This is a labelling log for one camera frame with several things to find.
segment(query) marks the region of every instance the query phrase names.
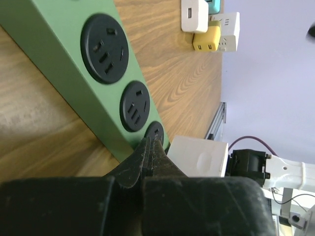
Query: green power strip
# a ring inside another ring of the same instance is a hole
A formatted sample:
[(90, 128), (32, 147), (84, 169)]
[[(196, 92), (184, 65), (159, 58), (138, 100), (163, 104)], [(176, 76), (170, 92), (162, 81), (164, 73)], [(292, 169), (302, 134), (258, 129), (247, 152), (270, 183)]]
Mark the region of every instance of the green power strip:
[[(104, 70), (103, 77), (114, 68), (115, 74), (120, 73), (118, 79), (116, 77), (112, 81), (111, 78), (109, 81), (98, 80), (97, 73), (88, 67), (89, 58), (83, 59), (84, 49), (81, 42), (83, 28), (96, 14), (109, 16), (122, 29), (123, 24), (112, 0), (0, 1), (1, 26), (110, 152), (119, 161), (123, 161), (145, 135), (154, 135), (148, 128), (157, 127), (155, 123), (156, 121), (161, 123), (161, 119), (149, 95), (149, 106), (147, 103), (144, 104), (144, 110), (149, 109), (145, 118), (137, 119), (138, 113), (132, 111), (130, 118), (135, 117), (135, 123), (123, 121), (126, 111), (134, 106), (128, 99), (122, 100), (122, 94), (128, 90), (127, 86), (136, 81), (144, 84), (144, 90), (147, 90), (128, 40), (126, 43), (128, 48), (124, 48), (125, 52), (122, 49), (121, 52), (122, 56), (128, 57), (124, 61), (126, 71), (123, 72), (122, 67), (117, 69), (113, 67), (115, 64), (108, 63)], [(115, 29), (109, 29), (108, 33), (113, 36), (117, 34)], [(100, 41), (99, 46), (95, 46), (95, 51), (101, 46)], [(106, 60), (106, 57), (105, 55), (99, 59), (100, 63), (103, 59)], [(142, 123), (141, 127), (136, 126), (137, 122)], [(163, 132), (161, 131), (163, 127), (161, 125), (159, 127), (160, 130), (156, 131)], [(166, 134), (163, 138), (163, 147), (166, 149), (169, 146), (169, 139)]]

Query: yellow power adapter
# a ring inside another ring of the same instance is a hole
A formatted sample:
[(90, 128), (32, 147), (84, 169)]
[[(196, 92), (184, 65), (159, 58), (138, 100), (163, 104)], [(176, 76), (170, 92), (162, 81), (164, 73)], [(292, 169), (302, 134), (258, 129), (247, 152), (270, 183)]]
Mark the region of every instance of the yellow power adapter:
[(200, 52), (215, 52), (218, 49), (221, 37), (220, 21), (209, 21), (205, 33), (196, 33), (193, 37), (193, 48)]

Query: socket hole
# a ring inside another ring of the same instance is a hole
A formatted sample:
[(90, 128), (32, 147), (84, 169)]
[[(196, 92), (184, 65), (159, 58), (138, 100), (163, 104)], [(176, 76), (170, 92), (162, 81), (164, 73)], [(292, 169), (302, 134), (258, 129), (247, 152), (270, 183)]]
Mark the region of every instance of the socket hole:
[(110, 71), (110, 70), (112, 70), (114, 68), (114, 64), (111, 62), (109, 65), (108, 65), (108, 67), (105, 69), (105, 74), (108, 74), (108, 72)]
[(122, 60), (124, 57), (124, 48), (122, 47), (122, 50), (120, 52), (120, 60)]
[(107, 28), (106, 29), (106, 33), (108, 35), (117, 35), (117, 30), (113, 29), (113, 28)]
[(103, 63), (108, 56), (109, 56), (108, 52), (104, 53), (104, 55), (102, 55), (102, 57), (98, 60), (99, 63)]
[(130, 113), (133, 107), (134, 107), (134, 103), (132, 103), (132, 104), (130, 105), (130, 107), (129, 107), (129, 109), (128, 109), (127, 112)]
[(138, 114), (138, 110), (136, 109), (134, 113), (132, 114), (131, 119), (134, 119), (137, 114)]
[(188, 18), (191, 18), (191, 8), (188, 8)]
[(96, 44), (94, 47), (93, 47), (93, 52), (97, 53), (100, 48), (104, 45), (103, 41), (99, 41), (98, 44)]
[(139, 90), (138, 92), (136, 92), (136, 95), (137, 95), (137, 96), (142, 95), (142, 90)]
[(136, 122), (134, 123), (135, 126), (137, 126), (139, 120), (140, 120), (140, 116), (138, 116), (138, 118), (136, 119)]

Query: usb port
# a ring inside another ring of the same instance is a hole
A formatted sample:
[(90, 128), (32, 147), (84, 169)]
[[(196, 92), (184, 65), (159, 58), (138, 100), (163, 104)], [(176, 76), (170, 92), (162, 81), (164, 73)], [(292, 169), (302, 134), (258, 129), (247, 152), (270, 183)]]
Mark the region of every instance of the usb port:
[(188, 18), (191, 18), (191, 8), (188, 8)]

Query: white power adapter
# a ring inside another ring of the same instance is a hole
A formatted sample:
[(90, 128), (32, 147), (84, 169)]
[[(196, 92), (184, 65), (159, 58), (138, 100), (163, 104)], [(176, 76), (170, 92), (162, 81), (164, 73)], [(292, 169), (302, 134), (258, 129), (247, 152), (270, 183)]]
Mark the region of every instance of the white power adapter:
[(209, 7), (205, 0), (182, 0), (182, 31), (205, 33)]
[(221, 22), (221, 38), (218, 51), (236, 52), (240, 36), (240, 13), (222, 13), (209, 16), (210, 21)]
[(167, 156), (188, 177), (224, 177), (228, 144), (176, 135)]

